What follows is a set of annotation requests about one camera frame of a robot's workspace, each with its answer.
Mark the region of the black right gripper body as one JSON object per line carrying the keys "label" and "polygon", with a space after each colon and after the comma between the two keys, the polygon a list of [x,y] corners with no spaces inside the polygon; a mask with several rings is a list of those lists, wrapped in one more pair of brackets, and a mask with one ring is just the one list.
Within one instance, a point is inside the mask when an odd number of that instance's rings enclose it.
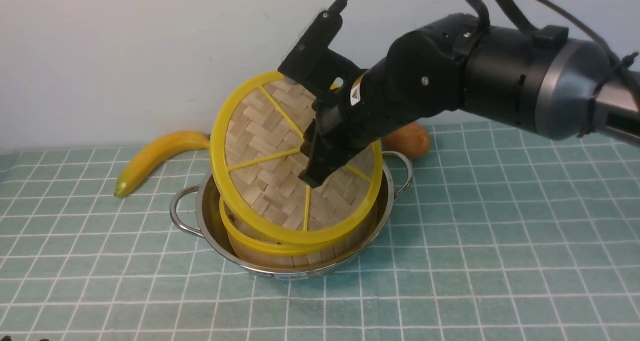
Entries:
{"label": "black right gripper body", "polygon": [[401,126],[401,74],[389,66],[313,72],[314,154],[358,154]]}

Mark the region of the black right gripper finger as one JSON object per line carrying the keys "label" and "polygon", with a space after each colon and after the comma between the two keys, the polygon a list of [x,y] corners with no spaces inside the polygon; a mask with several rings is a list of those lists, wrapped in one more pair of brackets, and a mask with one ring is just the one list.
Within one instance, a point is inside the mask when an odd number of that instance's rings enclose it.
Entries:
{"label": "black right gripper finger", "polygon": [[311,188],[319,188],[338,169],[345,167],[358,152],[351,141],[351,134],[341,131],[334,138],[325,138],[318,131],[305,131],[300,152],[307,163],[298,179]]}

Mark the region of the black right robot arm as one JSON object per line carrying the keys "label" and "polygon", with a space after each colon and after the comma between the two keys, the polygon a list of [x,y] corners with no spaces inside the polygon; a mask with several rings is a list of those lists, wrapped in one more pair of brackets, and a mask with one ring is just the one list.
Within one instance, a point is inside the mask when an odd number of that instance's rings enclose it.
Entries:
{"label": "black right robot arm", "polygon": [[462,110],[554,141],[591,133],[638,147],[639,109],[610,61],[591,41],[547,26],[541,35],[490,27],[451,14],[395,40],[370,69],[329,49],[342,27],[322,11],[279,66],[317,98],[299,178],[318,188],[364,148],[405,125]]}

